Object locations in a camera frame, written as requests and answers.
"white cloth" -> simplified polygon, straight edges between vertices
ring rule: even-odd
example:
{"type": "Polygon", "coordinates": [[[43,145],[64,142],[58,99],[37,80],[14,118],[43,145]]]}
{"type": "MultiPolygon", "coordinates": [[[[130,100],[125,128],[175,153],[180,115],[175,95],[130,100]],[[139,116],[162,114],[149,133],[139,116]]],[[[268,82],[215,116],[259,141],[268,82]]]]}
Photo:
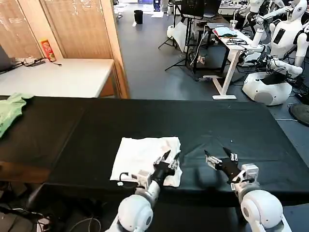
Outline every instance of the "white cloth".
{"type": "MultiPolygon", "coordinates": [[[[165,138],[144,138],[131,139],[122,138],[110,180],[119,180],[119,175],[123,172],[137,174],[139,170],[145,170],[153,173],[154,162],[170,150],[166,162],[172,161],[176,154],[180,152],[180,141],[178,137],[165,138]]],[[[182,175],[180,167],[174,176],[168,176],[164,181],[164,186],[178,187],[182,175]]],[[[135,179],[126,175],[121,176],[121,180],[136,182],[135,179]]]]}
{"type": "Polygon", "coordinates": [[[186,40],[187,26],[181,21],[175,26],[172,36],[176,40],[181,52],[184,52],[185,40],[186,40]]]}

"black table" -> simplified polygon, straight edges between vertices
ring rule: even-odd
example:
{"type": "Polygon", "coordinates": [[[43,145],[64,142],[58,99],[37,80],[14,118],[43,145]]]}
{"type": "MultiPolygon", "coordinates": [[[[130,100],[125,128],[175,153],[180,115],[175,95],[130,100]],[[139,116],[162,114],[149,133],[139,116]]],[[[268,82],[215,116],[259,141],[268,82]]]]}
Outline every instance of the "black table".
{"type": "Polygon", "coordinates": [[[50,169],[90,100],[27,99],[23,115],[0,139],[0,161],[50,169]]]}
{"type": "Polygon", "coordinates": [[[183,175],[179,188],[162,190],[161,201],[237,206],[227,178],[205,163],[204,149],[224,158],[225,146],[241,164],[259,167],[261,188],[283,205],[309,202],[308,167],[268,109],[253,102],[91,99],[44,186],[70,196],[121,199],[134,191],[109,180],[121,138],[167,136],[180,139],[183,175]]]}

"black cable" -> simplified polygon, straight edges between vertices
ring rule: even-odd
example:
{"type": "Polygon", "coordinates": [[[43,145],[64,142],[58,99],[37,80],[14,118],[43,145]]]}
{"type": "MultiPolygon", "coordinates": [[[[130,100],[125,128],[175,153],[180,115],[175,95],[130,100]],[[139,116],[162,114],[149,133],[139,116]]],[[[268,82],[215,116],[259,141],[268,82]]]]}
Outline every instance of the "black cable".
{"type": "Polygon", "coordinates": [[[129,173],[128,173],[128,172],[120,173],[120,175],[119,175],[119,181],[122,181],[122,180],[121,180],[121,176],[122,176],[122,175],[127,175],[127,176],[129,176],[129,173]]]}

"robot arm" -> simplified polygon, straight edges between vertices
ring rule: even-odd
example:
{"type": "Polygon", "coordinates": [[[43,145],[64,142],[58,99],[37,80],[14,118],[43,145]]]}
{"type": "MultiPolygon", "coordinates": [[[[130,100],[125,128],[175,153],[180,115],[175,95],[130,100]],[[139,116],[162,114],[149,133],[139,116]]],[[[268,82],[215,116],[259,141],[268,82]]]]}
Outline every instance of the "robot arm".
{"type": "Polygon", "coordinates": [[[291,6],[284,6],[276,11],[272,11],[264,16],[261,16],[261,15],[256,15],[254,17],[256,23],[258,24],[262,24],[264,22],[264,20],[267,20],[269,18],[273,18],[275,16],[278,16],[278,15],[281,15],[281,14],[284,14],[286,12],[291,12],[293,10],[293,7],[291,6]]]}
{"type": "Polygon", "coordinates": [[[236,13],[238,13],[239,15],[246,15],[247,13],[250,12],[250,8],[251,8],[251,5],[250,3],[248,3],[245,7],[237,9],[236,13]]]}
{"type": "Polygon", "coordinates": [[[309,46],[308,42],[309,26],[304,28],[304,33],[301,33],[297,38],[297,51],[295,57],[295,66],[300,67],[305,59],[307,48],[309,46]]]}
{"type": "Polygon", "coordinates": [[[118,214],[107,232],[122,232],[123,229],[129,232],[143,232],[150,226],[154,213],[156,200],[164,180],[169,175],[175,175],[179,163],[176,160],[167,163],[166,160],[170,151],[165,153],[154,163],[154,173],[150,174],[141,170],[135,176],[139,187],[133,195],[125,198],[119,205],[118,214]]]}
{"type": "Polygon", "coordinates": [[[227,175],[228,183],[239,199],[242,214],[249,222],[252,232],[265,232],[270,228],[277,232],[292,232],[278,198],[259,188],[258,167],[243,164],[240,170],[237,154],[227,148],[224,151],[229,158],[218,159],[205,151],[206,163],[227,175]]]}
{"type": "Polygon", "coordinates": [[[285,7],[284,2],[282,0],[274,0],[273,1],[279,8],[285,7]]]}
{"type": "Polygon", "coordinates": [[[271,58],[268,67],[280,73],[288,72],[296,76],[300,75],[303,72],[303,69],[301,67],[289,64],[283,60],[279,60],[278,58],[271,58]]]}

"white desk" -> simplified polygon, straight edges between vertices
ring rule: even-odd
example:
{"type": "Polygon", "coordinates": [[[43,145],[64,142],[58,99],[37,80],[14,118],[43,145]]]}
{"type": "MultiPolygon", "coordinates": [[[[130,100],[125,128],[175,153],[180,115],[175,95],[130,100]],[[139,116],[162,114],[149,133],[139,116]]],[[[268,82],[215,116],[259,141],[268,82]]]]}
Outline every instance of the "white desk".
{"type": "MultiPolygon", "coordinates": [[[[235,32],[237,33],[237,38],[243,39],[245,40],[248,44],[252,43],[252,40],[250,38],[248,38],[247,36],[245,36],[243,33],[241,33],[239,30],[235,30],[235,32]]],[[[226,42],[229,40],[229,38],[221,38],[219,36],[217,36],[223,43],[224,45],[230,50],[229,51],[229,55],[232,55],[233,59],[231,61],[230,67],[227,71],[226,77],[225,77],[225,81],[223,86],[220,85],[220,83],[218,82],[218,76],[215,75],[205,75],[203,76],[203,78],[212,78],[212,81],[214,83],[214,85],[216,86],[218,92],[220,95],[214,95],[212,98],[214,100],[227,100],[227,99],[236,99],[235,95],[227,95],[227,88],[231,82],[231,79],[233,77],[237,62],[238,62],[238,58],[240,55],[240,52],[245,50],[245,48],[247,50],[252,50],[252,51],[261,51],[263,50],[263,46],[262,45],[258,45],[258,47],[251,47],[250,45],[227,45],[226,42]]]]}
{"type": "Polygon", "coordinates": [[[0,75],[0,95],[96,98],[113,66],[112,59],[61,59],[58,66],[45,60],[35,67],[21,66],[0,75]]]}

